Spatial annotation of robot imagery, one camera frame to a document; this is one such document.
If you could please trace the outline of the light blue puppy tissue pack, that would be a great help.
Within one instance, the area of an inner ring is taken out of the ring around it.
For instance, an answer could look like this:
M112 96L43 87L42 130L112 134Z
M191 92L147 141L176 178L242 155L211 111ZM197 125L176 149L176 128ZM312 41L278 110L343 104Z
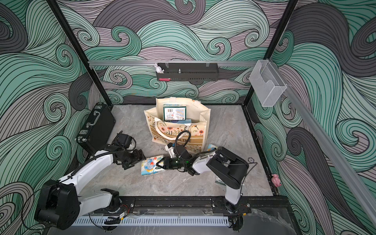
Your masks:
M167 122L178 123L178 124L190 124L190 123L192 123L192 120L191 119L185 119L185 120L168 120Z

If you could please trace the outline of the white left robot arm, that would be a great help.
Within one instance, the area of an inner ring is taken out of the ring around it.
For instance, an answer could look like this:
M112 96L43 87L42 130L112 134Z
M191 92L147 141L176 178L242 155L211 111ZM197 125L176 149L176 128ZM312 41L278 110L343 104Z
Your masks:
M136 146L133 137L119 132L110 145L106 145L83 165L58 180L47 181L41 189L34 219L46 226L65 230L77 218L99 209L107 213L121 212L122 201L118 191L103 188L86 197L80 196L80 192L113 164L127 170L145 160L143 151Z

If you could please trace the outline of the floral canvas tote bag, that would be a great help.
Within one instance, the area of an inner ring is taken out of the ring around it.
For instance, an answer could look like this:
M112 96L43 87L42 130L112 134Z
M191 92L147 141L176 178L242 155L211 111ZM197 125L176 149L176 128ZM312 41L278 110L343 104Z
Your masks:
M169 122L165 115L168 111L184 108L185 115L179 115L190 123ZM156 99L156 106L144 111L151 141L161 145L174 143L178 134L184 130L191 133L191 138L185 148L189 153L199 153L204 150L209 133L211 109L198 100L188 98Z

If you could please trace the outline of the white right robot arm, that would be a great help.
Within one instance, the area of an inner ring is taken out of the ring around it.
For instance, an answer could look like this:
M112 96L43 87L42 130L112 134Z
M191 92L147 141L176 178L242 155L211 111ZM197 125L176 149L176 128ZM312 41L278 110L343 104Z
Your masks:
M237 205L242 196L242 185L250 172L250 163L222 146L191 155L186 149L190 139L190 131L180 132L173 139L174 143L166 146L169 156L159 160L156 167L179 170L191 176L213 172L226 186L227 204Z

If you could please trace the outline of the green barcode tissue pack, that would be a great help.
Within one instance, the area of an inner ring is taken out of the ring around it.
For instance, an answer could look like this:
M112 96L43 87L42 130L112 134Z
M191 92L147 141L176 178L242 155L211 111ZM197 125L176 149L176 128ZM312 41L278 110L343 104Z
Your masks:
M164 121L180 121L186 119L187 107L185 105L165 104L163 106Z

